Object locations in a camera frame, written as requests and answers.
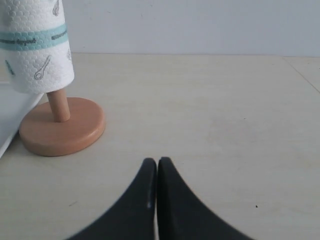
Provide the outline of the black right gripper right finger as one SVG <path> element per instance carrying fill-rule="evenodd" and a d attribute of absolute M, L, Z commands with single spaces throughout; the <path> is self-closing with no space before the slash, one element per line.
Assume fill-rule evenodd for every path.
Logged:
<path fill-rule="evenodd" d="M 188 187 L 169 157 L 157 174 L 157 225 L 160 240 L 250 240 L 212 212 Z"/>

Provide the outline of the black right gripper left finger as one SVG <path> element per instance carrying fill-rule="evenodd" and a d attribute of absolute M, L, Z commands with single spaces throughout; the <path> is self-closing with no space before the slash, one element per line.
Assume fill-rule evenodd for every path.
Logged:
<path fill-rule="evenodd" d="M 123 195 L 70 240 L 154 240 L 157 164 L 146 158 Z"/>

